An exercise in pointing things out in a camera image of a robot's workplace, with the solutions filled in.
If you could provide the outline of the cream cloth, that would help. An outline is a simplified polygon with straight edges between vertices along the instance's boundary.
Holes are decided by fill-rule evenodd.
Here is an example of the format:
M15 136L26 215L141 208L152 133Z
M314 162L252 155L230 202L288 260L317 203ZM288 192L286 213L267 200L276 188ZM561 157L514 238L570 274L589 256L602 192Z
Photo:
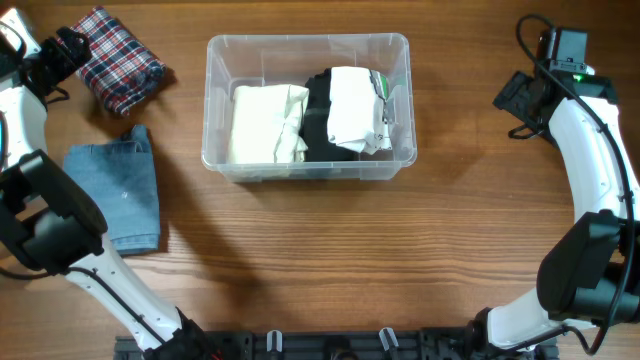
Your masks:
M236 88L227 162L303 162L308 146L299 132L308 99L309 89L293 84Z

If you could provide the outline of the black cloth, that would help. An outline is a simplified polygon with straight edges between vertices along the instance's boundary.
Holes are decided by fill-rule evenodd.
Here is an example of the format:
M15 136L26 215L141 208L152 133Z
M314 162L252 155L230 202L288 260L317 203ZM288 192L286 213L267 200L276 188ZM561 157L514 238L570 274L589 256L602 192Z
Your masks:
M330 84L330 68L309 78L305 83L309 97L299 135L307 145L306 162L355 161L358 158L356 152L329 141L327 122L331 105Z

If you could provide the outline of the white printed t-shirt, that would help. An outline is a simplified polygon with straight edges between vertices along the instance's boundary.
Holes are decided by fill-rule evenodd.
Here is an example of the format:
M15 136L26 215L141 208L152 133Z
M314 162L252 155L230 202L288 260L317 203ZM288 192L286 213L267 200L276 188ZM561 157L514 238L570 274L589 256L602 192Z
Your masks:
M389 96L386 77L375 70L350 66L333 67L330 75L329 142L369 155L391 150L385 114Z

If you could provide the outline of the red blue plaid cloth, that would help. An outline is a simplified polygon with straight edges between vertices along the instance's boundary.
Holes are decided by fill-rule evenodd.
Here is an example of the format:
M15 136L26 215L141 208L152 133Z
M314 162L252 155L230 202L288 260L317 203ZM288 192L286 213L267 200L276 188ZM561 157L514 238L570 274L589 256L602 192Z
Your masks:
M76 76L105 109L127 116L154 93L167 65L102 6L96 6L71 29L88 38L91 59Z

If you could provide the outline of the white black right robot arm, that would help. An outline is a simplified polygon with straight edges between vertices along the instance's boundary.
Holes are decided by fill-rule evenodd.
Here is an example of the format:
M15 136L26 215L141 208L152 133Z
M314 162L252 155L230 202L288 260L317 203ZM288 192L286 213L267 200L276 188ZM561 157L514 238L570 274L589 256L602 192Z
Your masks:
M488 358L596 328L583 345L593 355L613 326L639 321L639 182L613 84L586 64L586 43L586 32L549 24L527 54L533 75L515 73L493 101L522 123L510 138L542 137L561 152L574 224L541 262L534 289L469 323L468 351Z

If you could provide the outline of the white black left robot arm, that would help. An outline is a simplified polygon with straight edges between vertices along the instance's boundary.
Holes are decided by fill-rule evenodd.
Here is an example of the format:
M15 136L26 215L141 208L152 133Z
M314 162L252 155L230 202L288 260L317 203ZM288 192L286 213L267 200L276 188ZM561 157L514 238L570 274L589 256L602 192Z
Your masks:
M61 275L93 296L133 336L145 359L213 359L205 332L156 295L107 237L95 202L47 154L36 124L51 93L90 57L86 35L61 27L32 43L1 38L1 242L29 279Z

